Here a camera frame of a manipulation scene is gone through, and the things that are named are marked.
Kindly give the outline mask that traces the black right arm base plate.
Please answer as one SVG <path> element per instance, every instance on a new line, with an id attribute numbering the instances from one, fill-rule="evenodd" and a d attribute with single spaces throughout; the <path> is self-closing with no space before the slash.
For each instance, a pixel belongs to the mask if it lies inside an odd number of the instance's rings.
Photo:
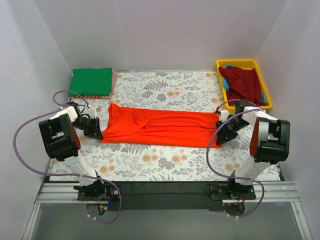
<path id="1" fill-rule="evenodd" d="M 226 182 L 212 184 L 204 187 L 204 192 L 211 200 L 239 200 L 245 197 L 245 200 L 255 200 L 256 194 L 253 186 L 234 188 L 228 186 Z"/>

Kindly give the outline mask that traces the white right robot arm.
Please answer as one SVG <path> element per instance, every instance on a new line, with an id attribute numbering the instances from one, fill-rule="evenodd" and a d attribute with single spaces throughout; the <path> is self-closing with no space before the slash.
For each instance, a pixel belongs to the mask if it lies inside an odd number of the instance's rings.
<path id="1" fill-rule="evenodd" d="M 266 168 L 284 162 L 289 155 L 290 148 L 290 122 L 277 119 L 263 111 L 259 106 L 247 100 L 235 103 L 235 113 L 228 110 L 215 111 L 219 121 L 219 128 L 227 122 L 217 133 L 216 144 L 222 145 L 238 136 L 238 131 L 251 125 L 253 132 L 249 145 L 248 159 L 231 174 L 227 180 L 226 194 L 237 199 L 253 191 L 255 180 Z"/>

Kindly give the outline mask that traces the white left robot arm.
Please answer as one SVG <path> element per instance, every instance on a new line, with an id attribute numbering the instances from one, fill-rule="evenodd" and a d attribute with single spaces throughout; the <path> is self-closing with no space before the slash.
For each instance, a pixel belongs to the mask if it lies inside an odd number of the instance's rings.
<path id="1" fill-rule="evenodd" d="M 81 113 L 79 105 L 71 102 L 67 108 L 38 124 L 47 155 L 71 170 L 79 181 L 75 190 L 95 200 L 106 196 L 106 187 L 103 181 L 96 179 L 99 177 L 98 173 L 83 158 L 76 129 L 82 130 L 87 138 L 102 140 L 100 119 L 97 117 L 100 110 L 100 107 L 92 107 Z"/>

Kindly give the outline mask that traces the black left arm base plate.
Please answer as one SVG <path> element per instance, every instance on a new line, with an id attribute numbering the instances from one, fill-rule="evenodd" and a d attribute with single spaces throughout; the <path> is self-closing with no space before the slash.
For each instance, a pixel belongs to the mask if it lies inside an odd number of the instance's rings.
<path id="1" fill-rule="evenodd" d="M 89 186 L 74 186 L 73 189 L 78 191 L 78 201 L 119 201 L 119 193 L 122 192 L 123 186 L 103 183 L 102 185 L 91 184 Z"/>

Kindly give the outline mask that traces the orange t shirt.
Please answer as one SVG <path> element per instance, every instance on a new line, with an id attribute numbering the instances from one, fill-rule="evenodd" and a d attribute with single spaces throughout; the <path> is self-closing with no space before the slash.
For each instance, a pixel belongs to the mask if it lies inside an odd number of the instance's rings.
<path id="1" fill-rule="evenodd" d="M 128 143 L 192 148 L 220 148 L 213 136 L 219 117 L 214 112 L 108 108 L 102 143 Z"/>

